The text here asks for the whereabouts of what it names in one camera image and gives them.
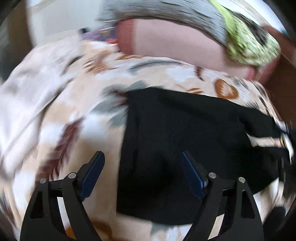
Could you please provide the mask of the black pants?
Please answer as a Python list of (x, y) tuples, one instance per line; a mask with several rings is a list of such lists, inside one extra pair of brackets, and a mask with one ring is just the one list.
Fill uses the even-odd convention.
[(282, 147), (254, 147), (250, 138), (280, 138), (273, 118), (217, 97), (146, 88), (126, 93), (116, 210), (166, 225), (192, 223), (201, 206), (180, 165), (188, 151), (227, 180), (244, 177), (252, 193), (290, 166)]

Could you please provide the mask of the leaf patterned beige blanket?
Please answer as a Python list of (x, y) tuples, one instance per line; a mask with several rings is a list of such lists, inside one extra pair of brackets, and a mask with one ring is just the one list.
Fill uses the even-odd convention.
[(64, 178), (97, 150), (106, 163), (84, 206), (102, 239), (184, 238), (188, 225), (160, 225), (115, 210), (127, 115), (118, 94), (151, 86), (224, 98), (285, 127), (258, 81), (170, 58), (123, 54), (106, 42), (67, 38), (37, 47), (1, 86), (1, 212), (16, 238), (37, 178)]

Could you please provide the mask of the brown headboard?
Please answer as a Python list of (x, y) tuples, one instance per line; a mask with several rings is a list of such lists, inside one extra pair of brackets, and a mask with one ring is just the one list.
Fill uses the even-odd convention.
[(265, 85), (280, 117), (295, 126), (295, 43), (269, 25), (264, 28), (280, 44), (280, 58)]

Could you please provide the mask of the green patterned cloth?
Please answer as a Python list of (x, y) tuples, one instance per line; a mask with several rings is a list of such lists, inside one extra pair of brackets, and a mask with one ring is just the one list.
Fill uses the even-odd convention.
[(276, 39), (267, 30), (241, 13), (210, 1), (224, 20), (227, 31), (227, 53), (241, 64), (265, 66), (281, 53)]

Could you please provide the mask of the pink pillow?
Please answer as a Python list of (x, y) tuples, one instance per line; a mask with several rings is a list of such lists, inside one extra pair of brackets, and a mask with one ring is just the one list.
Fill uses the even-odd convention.
[(116, 34), (123, 53), (168, 57), (261, 83), (269, 80), (279, 61), (261, 67), (236, 63), (223, 45), (200, 30), (165, 20), (124, 20), (117, 24)]

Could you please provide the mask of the grey cloth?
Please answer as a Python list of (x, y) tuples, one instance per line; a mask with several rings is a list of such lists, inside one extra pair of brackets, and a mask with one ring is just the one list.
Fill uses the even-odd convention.
[(185, 24), (227, 45), (224, 20), (209, 1), (104, 1), (97, 20), (112, 26), (129, 18), (156, 18)]

